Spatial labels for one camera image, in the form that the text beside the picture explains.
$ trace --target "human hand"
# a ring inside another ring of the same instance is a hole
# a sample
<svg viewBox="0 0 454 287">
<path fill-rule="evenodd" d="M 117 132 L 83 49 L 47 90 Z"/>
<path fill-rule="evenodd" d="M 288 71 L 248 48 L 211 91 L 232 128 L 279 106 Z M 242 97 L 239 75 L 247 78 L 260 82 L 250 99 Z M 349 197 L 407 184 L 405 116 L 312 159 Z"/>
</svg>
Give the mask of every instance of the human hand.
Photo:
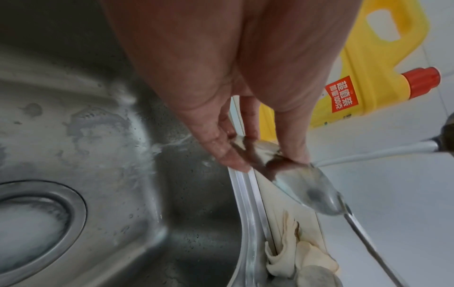
<svg viewBox="0 0 454 287">
<path fill-rule="evenodd" d="M 308 163 L 306 132 L 361 0 L 102 0 L 137 72 L 220 163 L 249 165 L 230 145 L 240 95 L 246 136 L 260 102 L 275 111 L 282 153 Z"/>
</svg>

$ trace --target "detergent bottle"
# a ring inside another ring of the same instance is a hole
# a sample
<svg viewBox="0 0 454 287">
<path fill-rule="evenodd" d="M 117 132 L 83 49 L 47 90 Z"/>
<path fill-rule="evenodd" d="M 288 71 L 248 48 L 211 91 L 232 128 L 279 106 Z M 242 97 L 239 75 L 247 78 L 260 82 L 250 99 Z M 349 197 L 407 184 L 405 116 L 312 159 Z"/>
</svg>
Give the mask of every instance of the detergent bottle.
<svg viewBox="0 0 454 287">
<path fill-rule="evenodd" d="M 381 39 L 367 22 L 369 14 L 381 9 L 390 12 L 399 40 Z M 365 0 L 315 106 L 310 127 L 364 115 L 437 87 L 440 73 L 433 67 L 403 74 L 394 71 L 428 31 L 428 20 L 417 0 Z M 274 111 L 265 105 L 260 107 L 260 132 L 262 139 L 276 140 Z"/>
</svg>

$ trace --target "red label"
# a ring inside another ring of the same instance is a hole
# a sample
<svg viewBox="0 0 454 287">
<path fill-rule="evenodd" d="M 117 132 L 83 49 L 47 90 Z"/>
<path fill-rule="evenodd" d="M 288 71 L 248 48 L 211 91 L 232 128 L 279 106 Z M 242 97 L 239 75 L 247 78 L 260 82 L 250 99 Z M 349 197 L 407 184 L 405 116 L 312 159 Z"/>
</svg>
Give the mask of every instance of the red label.
<svg viewBox="0 0 454 287">
<path fill-rule="evenodd" d="M 358 105 L 358 97 L 356 97 L 350 76 L 330 83 L 325 89 L 331 97 L 333 113 Z"/>
</svg>

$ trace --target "sink drain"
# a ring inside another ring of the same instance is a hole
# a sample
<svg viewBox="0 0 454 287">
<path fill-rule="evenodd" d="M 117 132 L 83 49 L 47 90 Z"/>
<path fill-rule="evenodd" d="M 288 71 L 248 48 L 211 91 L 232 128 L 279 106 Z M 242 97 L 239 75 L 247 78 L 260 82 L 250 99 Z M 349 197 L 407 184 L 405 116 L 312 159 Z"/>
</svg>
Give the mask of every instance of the sink drain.
<svg viewBox="0 0 454 287">
<path fill-rule="evenodd" d="M 72 189 L 51 182 L 0 184 L 0 287 L 39 272 L 76 241 L 87 209 Z"/>
</svg>

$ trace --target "sink basin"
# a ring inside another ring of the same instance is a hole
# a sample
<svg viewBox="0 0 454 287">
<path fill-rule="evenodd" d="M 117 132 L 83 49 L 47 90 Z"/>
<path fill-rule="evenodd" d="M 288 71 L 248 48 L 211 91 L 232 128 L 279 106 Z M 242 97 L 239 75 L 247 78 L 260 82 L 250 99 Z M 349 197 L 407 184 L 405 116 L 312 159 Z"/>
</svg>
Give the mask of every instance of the sink basin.
<svg viewBox="0 0 454 287">
<path fill-rule="evenodd" d="M 0 27 L 0 190 L 26 201 L 13 217 L 36 207 L 30 198 L 65 209 L 72 235 L 22 260 L 27 273 L 0 272 L 0 287 L 266 279 L 254 173 L 220 166 L 199 146 L 134 74 L 96 1 L 2 1 Z M 38 233 L 30 228 L 29 239 L 47 236 Z"/>
</svg>

